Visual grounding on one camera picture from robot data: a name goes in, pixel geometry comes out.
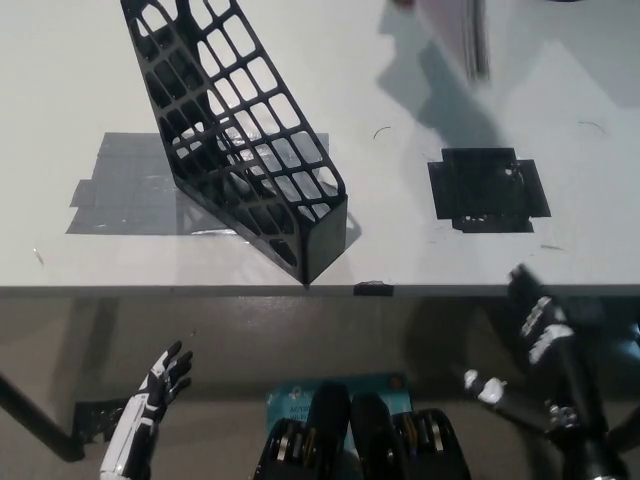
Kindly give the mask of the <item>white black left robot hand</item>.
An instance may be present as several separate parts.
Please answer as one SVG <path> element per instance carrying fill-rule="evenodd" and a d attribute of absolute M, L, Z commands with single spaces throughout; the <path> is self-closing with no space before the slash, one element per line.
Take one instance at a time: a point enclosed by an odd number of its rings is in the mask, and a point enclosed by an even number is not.
<path fill-rule="evenodd" d="M 165 350 L 129 398 L 103 457 L 101 479 L 149 479 L 159 428 L 171 403 L 191 385 L 193 353 L 180 340 Z"/>

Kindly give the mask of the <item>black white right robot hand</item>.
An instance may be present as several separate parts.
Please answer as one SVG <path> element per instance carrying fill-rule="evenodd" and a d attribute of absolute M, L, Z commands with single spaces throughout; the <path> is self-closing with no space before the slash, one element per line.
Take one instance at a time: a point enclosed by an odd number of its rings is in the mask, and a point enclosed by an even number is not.
<path fill-rule="evenodd" d="M 602 402 L 564 306 L 520 264 L 509 274 L 502 343 L 539 388 L 528 397 L 495 376 L 466 367 L 465 393 L 497 415 L 536 433 L 576 429 L 587 436 L 608 430 Z"/>

